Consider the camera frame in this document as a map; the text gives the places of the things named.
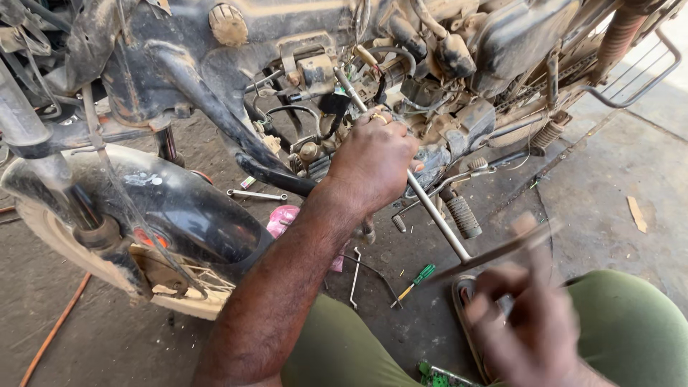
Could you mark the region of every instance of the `black mudguard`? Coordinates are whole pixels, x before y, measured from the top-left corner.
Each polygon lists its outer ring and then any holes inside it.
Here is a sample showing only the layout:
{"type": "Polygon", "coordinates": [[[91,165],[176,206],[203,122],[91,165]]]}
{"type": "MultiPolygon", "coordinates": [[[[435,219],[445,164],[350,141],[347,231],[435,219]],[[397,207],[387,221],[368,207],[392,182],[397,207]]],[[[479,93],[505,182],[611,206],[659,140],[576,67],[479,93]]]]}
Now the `black mudguard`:
{"type": "MultiPolygon", "coordinates": [[[[204,263],[238,283],[273,241],[245,209],[199,176],[153,154],[108,144],[107,153],[131,199],[148,224],[168,242],[168,250],[204,263]]],[[[94,152],[64,152],[74,175],[101,213],[117,219],[121,234],[136,239],[137,226],[94,152]]],[[[29,169],[16,160],[0,185],[18,198],[43,203],[65,224],[67,214],[29,169]]]]}

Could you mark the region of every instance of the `green screwdriver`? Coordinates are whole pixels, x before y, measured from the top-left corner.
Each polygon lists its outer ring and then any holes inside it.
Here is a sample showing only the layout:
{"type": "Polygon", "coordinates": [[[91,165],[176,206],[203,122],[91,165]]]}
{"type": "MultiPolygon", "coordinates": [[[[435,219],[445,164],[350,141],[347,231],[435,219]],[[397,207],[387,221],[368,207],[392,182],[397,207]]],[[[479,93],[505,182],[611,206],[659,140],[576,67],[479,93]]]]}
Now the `green screwdriver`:
{"type": "MultiPolygon", "coordinates": [[[[412,287],[414,287],[415,285],[419,285],[420,281],[423,281],[424,279],[428,278],[432,274],[433,271],[435,271],[435,264],[431,263],[431,264],[427,265],[425,267],[425,269],[423,269],[423,271],[421,271],[420,274],[418,274],[418,277],[413,279],[413,284],[411,284],[411,286],[409,286],[404,291],[404,293],[401,293],[401,295],[399,296],[399,300],[406,297],[406,294],[408,294],[411,291],[412,287]]],[[[392,305],[390,305],[389,307],[393,308],[394,305],[396,305],[396,301],[392,305]]]]}

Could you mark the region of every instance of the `front wheel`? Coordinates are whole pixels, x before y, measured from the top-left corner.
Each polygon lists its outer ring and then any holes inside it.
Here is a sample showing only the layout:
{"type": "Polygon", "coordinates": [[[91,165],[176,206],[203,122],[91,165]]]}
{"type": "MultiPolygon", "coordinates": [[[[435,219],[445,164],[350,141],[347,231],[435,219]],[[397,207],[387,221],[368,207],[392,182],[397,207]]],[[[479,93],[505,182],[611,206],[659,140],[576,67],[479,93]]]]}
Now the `front wheel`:
{"type": "MultiPolygon", "coordinates": [[[[72,236],[71,228],[63,224],[48,208],[25,198],[17,199],[16,208],[26,225],[53,250],[113,286],[124,290],[130,287],[112,263],[101,259],[80,245],[72,236]]],[[[175,290],[165,286],[164,281],[153,280],[160,277],[159,268],[166,266],[164,258],[157,251],[149,250],[147,247],[132,245],[130,250],[137,262],[149,263],[141,266],[149,281],[155,284],[153,287],[155,295],[151,302],[165,308],[214,320],[235,288],[234,284],[220,277],[212,269],[201,267],[187,258],[175,257],[182,268],[203,286],[208,293],[208,298],[203,300],[200,292],[192,288],[189,288],[182,298],[174,298],[172,295],[176,293],[175,290]]]]}

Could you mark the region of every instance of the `red wire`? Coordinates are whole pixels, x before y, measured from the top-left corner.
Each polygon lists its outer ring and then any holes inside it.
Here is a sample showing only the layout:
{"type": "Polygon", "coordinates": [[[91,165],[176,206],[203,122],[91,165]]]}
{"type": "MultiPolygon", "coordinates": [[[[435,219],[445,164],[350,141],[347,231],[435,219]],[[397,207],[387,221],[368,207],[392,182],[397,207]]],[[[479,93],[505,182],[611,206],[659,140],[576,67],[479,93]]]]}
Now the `red wire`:
{"type": "Polygon", "coordinates": [[[55,338],[55,334],[57,334],[57,330],[62,326],[62,323],[65,322],[65,320],[67,319],[69,312],[71,312],[72,308],[74,308],[74,305],[76,304],[79,297],[81,296],[81,293],[83,293],[84,288],[86,287],[86,284],[88,284],[88,280],[90,280],[90,279],[91,279],[91,273],[86,273],[86,275],[84,275],[84,279],[81,280],[81,284],[79,285],[79,288],[76,290],[76,293],[74,294],[72,299],[69,301],[69,304],[67,304],[67,307],[65,308],[65,310],[62,312],[62,315],[60,316],[60,318],[55,323],[55,326],[52,327],[52,331],[50,331],[50,334],[45,338],[45,341],[43,342],[41,349],[39,349],[38,353],[36,354],[36,356],[34,356],[34,359],[31,361],[31,364],[29,365],[29,368],[26,370],[26,373],[24,374],[24,378],[21,380],[19,387],[26,387],[29,384],[29,379],[31,379],[31,374],[34,373],[36,366],[38,365],[39,361],[41,360],[41,357],[43,356],[43,353],[45,352],[45,349],[47,348],[47,346],[50,345],[50,342],[53,340],[53,338],[55,338]]]}

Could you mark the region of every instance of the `pink plastic bag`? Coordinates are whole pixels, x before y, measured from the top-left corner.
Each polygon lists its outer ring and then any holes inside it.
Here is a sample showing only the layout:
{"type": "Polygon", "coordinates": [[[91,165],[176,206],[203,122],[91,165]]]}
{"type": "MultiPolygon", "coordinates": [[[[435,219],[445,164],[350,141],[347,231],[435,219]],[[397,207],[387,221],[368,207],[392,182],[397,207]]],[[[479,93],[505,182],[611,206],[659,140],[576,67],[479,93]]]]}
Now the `pink plastic bag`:
{"type": "MultiPolygon", "coordinates": [[[[270,222],[268,222],[268,226],[266,227],[272,237],[274,239],[279,238],[284,231],[287,231],[287,227],[289,227],[290,224],[294,221],[294,219],[297,218],[297,215],[299,215],[299,210],[297,206],[292,206],[292,205],[284,205],[284,206],[279,206],[277,207],[272,213],[270,214],[270,222]]],[[[349,244],[349,241],[347,241],[344,244],[344,247],[339,251],[340,254],[344,254],[344,251],[346,250],[346,246],[349,244]]],[[[338,256],[332,261],[332,265],[330,266],[330,270],[332,271],[342,271],[342,265],[344,263],[344,257],[343,256],[338,256]]]]}

